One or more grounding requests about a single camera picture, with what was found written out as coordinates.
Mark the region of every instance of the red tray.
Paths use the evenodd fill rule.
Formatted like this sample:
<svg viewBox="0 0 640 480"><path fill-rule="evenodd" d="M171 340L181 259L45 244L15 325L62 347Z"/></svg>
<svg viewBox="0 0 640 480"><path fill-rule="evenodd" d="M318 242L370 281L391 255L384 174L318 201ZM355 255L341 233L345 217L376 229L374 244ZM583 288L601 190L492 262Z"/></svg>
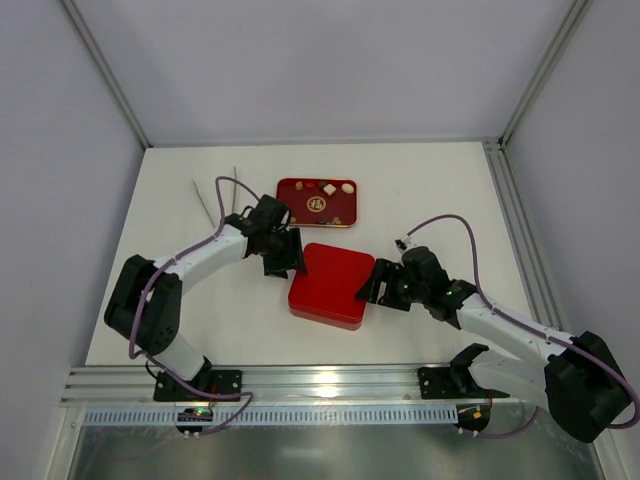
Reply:
<svg viewBox="0 0 640 480"><path fill-rule="evenodd" d="M302 182L302 190L296 184ZM321 182L336 188L328 195ZM345 193L342 185L353 188ZM356 182L337 178L283 178L278 182L276 198L292 212L292 225L299 227L350 227L358 219L358 186Z"/></svg>

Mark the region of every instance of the gold emblem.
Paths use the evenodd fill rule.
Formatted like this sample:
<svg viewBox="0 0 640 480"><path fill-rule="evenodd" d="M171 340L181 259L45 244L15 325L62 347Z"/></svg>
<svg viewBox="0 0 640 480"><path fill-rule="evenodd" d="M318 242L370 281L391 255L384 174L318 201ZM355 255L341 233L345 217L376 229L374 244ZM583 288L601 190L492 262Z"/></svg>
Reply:
<svg viewBox="0 0 640 480"><path fill-rule="evenodd" d="M307 200L307 208L314 213L319 213L327 207L327 202L322 197L311 197Z"/></svg>

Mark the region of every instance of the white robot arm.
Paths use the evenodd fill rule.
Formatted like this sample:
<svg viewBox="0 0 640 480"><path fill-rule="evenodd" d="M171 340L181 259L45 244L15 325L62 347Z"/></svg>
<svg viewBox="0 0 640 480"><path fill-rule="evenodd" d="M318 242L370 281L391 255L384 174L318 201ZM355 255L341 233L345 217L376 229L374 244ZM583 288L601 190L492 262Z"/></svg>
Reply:
<svg viewBox="0 0 640 480"><path fill-rule="evenodd" d="M472 244L475 262L473 237ZM480 335L515 357L478 344L465 349L449 370L457 396L479 389L517 396L547 410L583 442L595 440L631 403L635 392L600 337L591 332L576 337L509 311L479 286L449 279L435 254L410 237L396 246L401 262L378 259L356 298L404 311L420 303L435 319ZM379 296L382 283L386 287ZM637 421L636 412L627 424Z"/></svg>
<svg viewBox="0 0 640 480"><path fill-rule="evenodd" d="M129 258L105 311L106 324L130 341L133 337L142 351L194 388L210 391L211 363L178 333L182 296L225 265L253 254L262 256L267 276L304 271L300 230L288 228L290 215L285 204L263 195L255 208L229 215L215 238L157 259ZM153 275L153 290L138 314L141 292Z"/></svg>

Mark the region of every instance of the red box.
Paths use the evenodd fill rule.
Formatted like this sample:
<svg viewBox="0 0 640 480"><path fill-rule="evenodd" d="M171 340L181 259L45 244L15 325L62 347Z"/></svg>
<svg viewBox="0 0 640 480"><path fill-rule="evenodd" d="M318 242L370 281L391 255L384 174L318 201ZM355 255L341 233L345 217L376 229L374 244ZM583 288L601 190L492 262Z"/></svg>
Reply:
<svg viewBox="0 0 640 480"><path fill-rule="evenodd" d="M302 318L357 330L366 302L355 299L375 263L367 253L310 243L304 249L307 274L296 272L289 309Z"/></svg>

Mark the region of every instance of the white wall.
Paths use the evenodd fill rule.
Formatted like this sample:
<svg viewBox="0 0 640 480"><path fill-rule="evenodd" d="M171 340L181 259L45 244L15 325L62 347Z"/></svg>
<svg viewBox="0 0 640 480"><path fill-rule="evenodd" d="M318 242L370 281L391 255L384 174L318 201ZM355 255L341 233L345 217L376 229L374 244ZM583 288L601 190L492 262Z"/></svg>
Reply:
<svg viewBox="0 0 640 480"><path fill-rule="evenodd" d="M498 136L571 0L77 0L152 144Z"/></svg>
<svg viewBox="0 0 640 480"><path fill-rule="evenodd" d="M509 153L571 326L640 389L640 2L596 1ZM621 433L640 478L640 427Z"/></svg>
<svg viewBox="0 0 640 480"><path fill-rule="evenodd" d="M142 150L53 0L0 2L0 45L0 468L26 479L86 354Z"/></svg>

